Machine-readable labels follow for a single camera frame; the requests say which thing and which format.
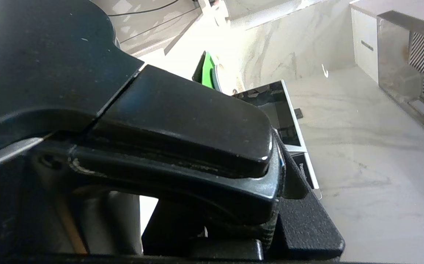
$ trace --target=black cable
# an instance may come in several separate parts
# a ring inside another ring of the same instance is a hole
[[[169,4],[167,4],[167,5],[164,5],[164,6],[162,6],[162,7],[158,7],[158,8],[152,9],[152,10],[145,10],[145,11],[138,11],[138,12],[130,12],[130,13],[123,13],[123,14],[116,14],[116,15],[108,15],[108,17],[109,17],[109,16],[110,16],[110,17],[120,17],[120,16],[122,16],[122,15],[135,15],[135,14],[142,14],[142,13],[153,12],[153,11],[161,10],[161,9],[163,9],[163,8],[165,8],[165,7],[168,7],[168,6],[170,6],[170,5],[174,4],[174,3],[178,2],[178,1],[179,1],[179,0],[174,0],[173,2],[170,2],[170,3],[169,3]]]

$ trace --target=wire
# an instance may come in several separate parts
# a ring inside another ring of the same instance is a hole
[[[161,10],[161,9],[163,9],[163,8],[165,8],[165,7],[168,7],[168,6],[170,6],[170,5],[172,5],[172,4],[175,4],[176,2],[178,2],[179,0],[174,0],[173,2],[170,2],[169,4],[167,4],[167,5],[164,5],[164,6],[162,6],[162,7],[158,7],[158,8],[155,8],[155,9],[152,9],[152,10],[145,10],[145,11],[138,11],[138,12],[130,12],[130,13],[123,13],[123,14],[116,14],[116,15],[108,15],[108,17],[110,16],[110,17],[120,17],[120,16],[122,16],[122,15],[135,15],[135,14],[142,14],[142,13],[148,13],[148,12],[153,12],[153,11],[156,11],[156,10]]]

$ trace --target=white cabinet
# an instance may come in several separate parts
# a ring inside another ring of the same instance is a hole
[[[355,63],[378,83],[376,18],[352,9]]]

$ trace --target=marble backsplash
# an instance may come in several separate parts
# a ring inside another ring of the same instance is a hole
[[[235,50],[245,88],[353,67],[350,1],[326,0],[237,32]]]

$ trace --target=green object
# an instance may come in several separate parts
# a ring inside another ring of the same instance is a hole
[[[202,66],[202,85],[210,89],[214,89],[212,74],[214,71],[215,63],[209,52],[205,54],[204,65]]]

